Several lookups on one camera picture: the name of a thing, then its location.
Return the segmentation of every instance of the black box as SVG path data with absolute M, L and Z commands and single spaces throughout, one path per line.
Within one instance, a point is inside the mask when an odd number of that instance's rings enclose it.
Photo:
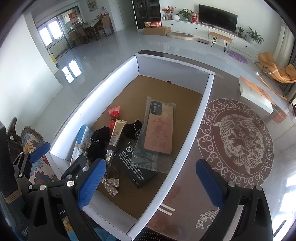
M 113 159 L 116 159 L 116 162 L 119 163 L 121 168 L 125 171 L 136 187 L 140 188 L 152 177 L 157 175 L 157 172 L 131 166 L 134 148 L 135 146 L 129 142 L 123 150 L 114 155 Z

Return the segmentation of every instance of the television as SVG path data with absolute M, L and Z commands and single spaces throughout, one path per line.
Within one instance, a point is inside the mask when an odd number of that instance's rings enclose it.
M 199 21 L 235 32 L 237 15 L 210 6 L 200 5 Z

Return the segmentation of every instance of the phone case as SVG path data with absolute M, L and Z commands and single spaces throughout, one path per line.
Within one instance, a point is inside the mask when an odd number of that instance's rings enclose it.
M 173 113 L 170 105 L 153 101 L 150 106 L 144 148 L 171 154 L 173 141 Z

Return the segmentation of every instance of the screw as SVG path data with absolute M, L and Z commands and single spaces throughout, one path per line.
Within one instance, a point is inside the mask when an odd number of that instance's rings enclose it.
M 234 181 L 229 181 L 227 184 L 230 187 L 235 187 L 235 182 Z
M 258 191 L 262 191 L 262 187 L 261 187 L 260 185 L 256 185 L 256 189 L 257 189 Z
M 68 181 L 68 182 L 67 182 L 67 186 L 68 186 L 68 187 L 72 187 L 74 184 L 75 184 L 74 181 Z
M 40 189 L 41 191 L 43 191 L 45 188 L 46 188 L 46 186 L 45 186 L 44 184 L 41 185 L 41 186 L 39 187 L 39 189 Z

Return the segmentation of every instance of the floral cushion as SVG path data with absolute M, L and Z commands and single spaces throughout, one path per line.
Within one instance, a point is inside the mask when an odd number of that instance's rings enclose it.
M 25 126 L 21 134 L 22 146 L 24 153 L 34 151 L 44 143 L 43 137 L 31 127 Z M 37 162 L 32 164 L 30 182 L 45 183 L 57 181 L 58 178 L 54 174 L 46 156 L 42 156 Z

